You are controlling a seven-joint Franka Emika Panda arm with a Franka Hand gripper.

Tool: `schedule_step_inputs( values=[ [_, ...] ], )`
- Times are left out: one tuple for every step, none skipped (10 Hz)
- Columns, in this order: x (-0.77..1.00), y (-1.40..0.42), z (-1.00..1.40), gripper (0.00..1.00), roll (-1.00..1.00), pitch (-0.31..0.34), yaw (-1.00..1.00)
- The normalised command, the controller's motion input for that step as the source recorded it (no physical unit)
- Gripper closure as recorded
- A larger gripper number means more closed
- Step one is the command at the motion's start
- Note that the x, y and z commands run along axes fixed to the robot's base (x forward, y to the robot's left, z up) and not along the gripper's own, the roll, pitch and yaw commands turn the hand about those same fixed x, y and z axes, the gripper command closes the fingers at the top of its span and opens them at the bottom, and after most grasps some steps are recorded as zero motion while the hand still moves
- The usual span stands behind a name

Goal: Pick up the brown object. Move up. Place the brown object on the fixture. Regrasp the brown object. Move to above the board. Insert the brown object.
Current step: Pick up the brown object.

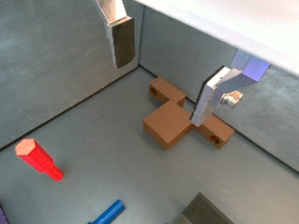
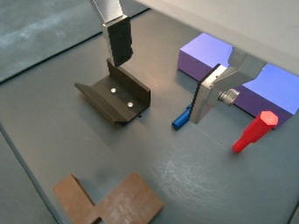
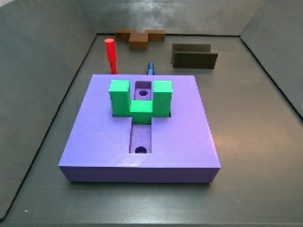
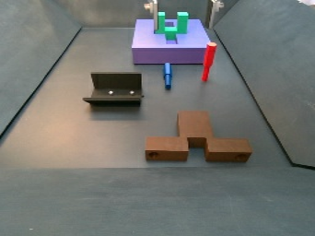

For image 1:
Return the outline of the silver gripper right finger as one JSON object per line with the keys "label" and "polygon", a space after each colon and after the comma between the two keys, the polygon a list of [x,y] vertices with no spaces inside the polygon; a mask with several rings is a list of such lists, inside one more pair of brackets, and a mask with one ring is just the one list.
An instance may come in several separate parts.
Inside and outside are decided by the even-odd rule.
{"label": "silver gripper right finger", "polygon": [[201,83],[191,122],[200,126],[213,109],[224,104],[233,108],[243,97],[237,90],[257,83],[269,68],[269,63],[241,50],[236,50],[231,67],[221,66]]}

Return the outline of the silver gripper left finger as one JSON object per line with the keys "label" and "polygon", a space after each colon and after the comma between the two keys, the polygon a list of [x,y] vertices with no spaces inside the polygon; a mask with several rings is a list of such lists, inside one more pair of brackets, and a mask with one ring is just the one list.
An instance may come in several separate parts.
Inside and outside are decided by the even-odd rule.
{"label": "silver gripper left finger", "polygon": [[135,20],[127,15],[123,0],[92,1],[107,26],[113,64],[116,68],[121,68],[136,56]]}

